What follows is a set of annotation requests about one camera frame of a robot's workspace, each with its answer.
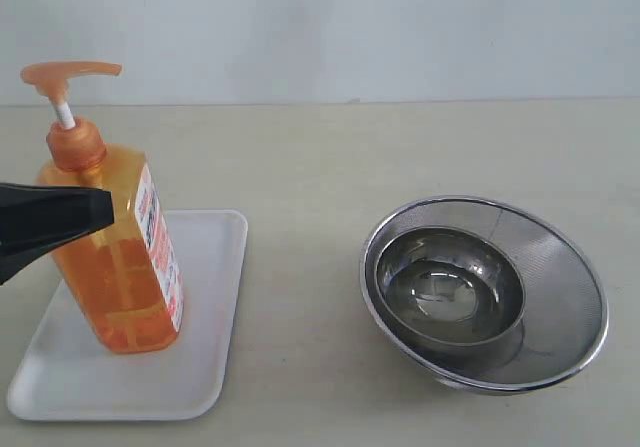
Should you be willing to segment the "stainless steel bowl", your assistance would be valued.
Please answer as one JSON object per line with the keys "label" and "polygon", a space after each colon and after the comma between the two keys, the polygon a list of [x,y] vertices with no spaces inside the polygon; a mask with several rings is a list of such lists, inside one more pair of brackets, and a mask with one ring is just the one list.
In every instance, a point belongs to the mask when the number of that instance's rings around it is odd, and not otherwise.
{"label": "stainless steel bowl", "polygon": [[527,294],[513,262],[465,230],[427,226],[389,240],[373,265],[389,329],[423,355],[469,358],[501,349],[522,325]]}

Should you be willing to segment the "white rectangular plastic tray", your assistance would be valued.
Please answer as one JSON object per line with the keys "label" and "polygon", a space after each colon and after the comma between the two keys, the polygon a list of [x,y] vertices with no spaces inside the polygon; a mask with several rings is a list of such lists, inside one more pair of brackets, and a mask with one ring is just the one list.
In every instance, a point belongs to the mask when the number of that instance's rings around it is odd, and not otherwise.
{"label": "white rectangular plastic tray", "polygon": [[185,283],[177,340],[164,350],[116,355],[95,338],[59,284],[7,392],[27,421],[178,421],[217,401],[230,348],[248,234],[235,210],[165,215]]}

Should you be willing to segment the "orange dish soap pump bottle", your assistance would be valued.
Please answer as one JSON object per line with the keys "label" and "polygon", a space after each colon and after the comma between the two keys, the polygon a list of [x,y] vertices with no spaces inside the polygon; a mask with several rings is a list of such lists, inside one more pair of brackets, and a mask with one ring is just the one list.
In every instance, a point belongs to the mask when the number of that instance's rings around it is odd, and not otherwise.
{"label": "orange dish soap pump bottle", "polygon": [[104,142],[67,103],[69,79],[120,72],[112,63],[47,62],[23,68],[21,78],[57,115],[46,137],[51,159],[38,183],[111,194],[114,223],[57,248],[53,258],[97,339],[113,353],[133,354],[164,349],[178,337],[180,268],[145,154]]}

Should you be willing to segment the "stainless steel mesh colander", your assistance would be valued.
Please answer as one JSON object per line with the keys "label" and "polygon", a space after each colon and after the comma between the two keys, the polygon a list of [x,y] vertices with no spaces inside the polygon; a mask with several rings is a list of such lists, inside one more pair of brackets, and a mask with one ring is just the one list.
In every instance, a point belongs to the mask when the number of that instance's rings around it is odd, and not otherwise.
{"label": "stainless steel mesh colander", "polygon": [[[373,265],[386,243],[427,226],[465,230],[502,250],[524,282],[522,325],[501,349],[469,358],[423,355],[385,323],[374,298]],[[440,383],[486,395],[516,395],[559,384],[601,351],[608,304],[601,282],[580,249],[557,228],[509,204],[473,196],[438,196],[385,216],[362,248],[359,280],[365,304],[385,336]]]}

